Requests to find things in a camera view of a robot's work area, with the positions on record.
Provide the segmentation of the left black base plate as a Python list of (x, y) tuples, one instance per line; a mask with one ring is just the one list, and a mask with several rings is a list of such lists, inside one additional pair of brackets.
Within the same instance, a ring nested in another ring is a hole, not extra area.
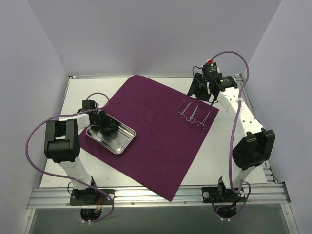
[(103, 193), (87, 188), (84, 190), (73, 189), (69, 204), (71, 206), (112, 205), (113, 201)]

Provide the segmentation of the steel surgical scissors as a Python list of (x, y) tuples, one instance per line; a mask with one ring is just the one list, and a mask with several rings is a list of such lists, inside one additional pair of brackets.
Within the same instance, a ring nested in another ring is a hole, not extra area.
[(196, 114), (197, 109), (198, 109), (198, 105), (194, 108), (192, 114), (189, 117), (186, 117), (186, 121), (188, 121), (190, 123), (195, 123), (194, 116)]

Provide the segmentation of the steel instrument tray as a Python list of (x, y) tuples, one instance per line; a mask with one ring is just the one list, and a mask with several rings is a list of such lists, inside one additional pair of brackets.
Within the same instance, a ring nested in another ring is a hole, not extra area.
[(86, 134), (113, 154), (120, 155), (135, 138), (136, 132), (112, 116), (107, 116), (110, 118), (109, 124), (91, 125), (86, 129)]

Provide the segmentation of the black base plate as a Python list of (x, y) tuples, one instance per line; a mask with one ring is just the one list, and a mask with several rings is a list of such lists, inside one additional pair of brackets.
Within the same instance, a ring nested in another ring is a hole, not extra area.
[(112, 205), (113, 201), (103, 193), (87, 188), (84, 190), (73, 189), (69, 204), (71, 206)]
[(244, 190), (235, 194), (231, 189), (223, 191), (217, 187), (202, 187), (201, 194), (203, 203), (235, 203), (246, 200)]

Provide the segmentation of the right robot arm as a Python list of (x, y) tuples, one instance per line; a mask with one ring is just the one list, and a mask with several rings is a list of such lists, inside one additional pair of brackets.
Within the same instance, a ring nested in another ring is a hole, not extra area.
[(188, 95), (200, 100), (217, 101), (233, 121), (230, 138), (229, 169), (216, 190), (217, 197), (228, 201), (242, 189), (246, 177), (267, 161), (275, 141), (273, 130), (267, 130), (254, 117), (242, 98), (244, 86), (238, 86), (231, 76), (221, 74), (207, 77), (195, 73)]

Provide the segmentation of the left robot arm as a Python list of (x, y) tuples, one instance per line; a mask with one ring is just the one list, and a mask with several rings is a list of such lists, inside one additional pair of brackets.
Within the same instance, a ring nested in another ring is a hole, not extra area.
[(98, 108), (93, 100), (83, 100), (82, 108), (75, 116), (50, 120), (45, 127), (44, 154), (47, 159), (58, 164), (70, 178), (75, 192), (81, 192), (81, 199), (86, 204), (98, 200), (96, 183), (87, 173), (81, 160), (79, 131), (91, 127), (94, 131), (112, 134), (120, 123)]

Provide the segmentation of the aluminium right rail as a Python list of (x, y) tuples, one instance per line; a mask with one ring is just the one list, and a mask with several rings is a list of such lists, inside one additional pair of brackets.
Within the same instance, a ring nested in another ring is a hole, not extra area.
[(242, 96), (233, 149), (233, 180), (241, 182), (256, 168), (270, 159), (275, 133), (254, 117)]

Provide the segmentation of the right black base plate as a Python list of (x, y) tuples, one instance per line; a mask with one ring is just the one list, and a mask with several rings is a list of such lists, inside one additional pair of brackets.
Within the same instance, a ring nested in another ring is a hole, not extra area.
[(231, 189), (223, 191), (217, 187), (202, 187), (201, 194), (203, 203), (235, 203), (246, 200), (244, 190), (235, 194)]

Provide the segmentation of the steel forceps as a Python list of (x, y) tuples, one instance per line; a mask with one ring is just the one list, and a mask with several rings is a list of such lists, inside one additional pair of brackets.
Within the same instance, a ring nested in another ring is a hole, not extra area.
[(177, 113), (177, 116), (180, 117), (180, 118), (185, 118), (185, 112), (187, 111), (187, 109), (190, 107), (191, 104), (192, 104), (192, 103), (189, 102), (189, 103), (187, 104), (187, 106), (186, 106), (181, 112), (178, 112), (178, 113)]
[(202, 126), (203, 129), (207, 129), (206, 120), (209, 117), (210, 112), (205, 116), (205, 118), (202, 121), (197, 121), (196, 126)]

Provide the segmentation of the purple cloth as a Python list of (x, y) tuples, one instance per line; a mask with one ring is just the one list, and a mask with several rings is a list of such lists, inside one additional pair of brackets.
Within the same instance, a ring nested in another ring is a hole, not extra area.
[(198, 153), (208, 129), (196, 126), (174, 113), (183, 99), (195, 121), (211, 127), (218, 109), (144, 76), (132, 76), (112, 96), (105, 112), (134, 129), (135, 138), (120, 155), (79, 136), (86, 152), (124, 173), (166, 200), (172, 200)]

